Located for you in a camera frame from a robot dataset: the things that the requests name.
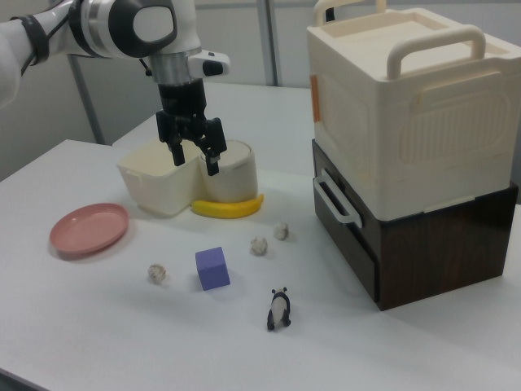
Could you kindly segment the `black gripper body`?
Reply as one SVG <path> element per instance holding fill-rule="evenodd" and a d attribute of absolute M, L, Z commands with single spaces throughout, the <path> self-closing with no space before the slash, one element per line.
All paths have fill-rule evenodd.
<path fill-rule="evenodd" d="M 201 79 L 187 84 L 158 85 L 162 109 L 157 113 L 168 113 L 188 119 L 185 139 L 195 141 L 195 118 L 207 119 L 204 110 L 207 106 L 204 83 Z"/>

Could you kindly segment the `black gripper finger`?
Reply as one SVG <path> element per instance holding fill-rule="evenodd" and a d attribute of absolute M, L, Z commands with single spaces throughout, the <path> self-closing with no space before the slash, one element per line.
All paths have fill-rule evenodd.
<path fill-rule="evenodd" d="M 219 173 L 218 161 L 226 150 L 225 135 L 219 118 L 195 118 L 195 141 L 204 154 L 208 176 Z"/>
<path fill-rule="evenodd" d="M 183 116 L 174 116 L 168 113 L 156 113 L 155 115 L 159 139 L 166 143 L 173 157 L 175 166 L 184 165 L 186 162 L 182 140 L 185 139 L 186 126 L 189 121 Z"/>

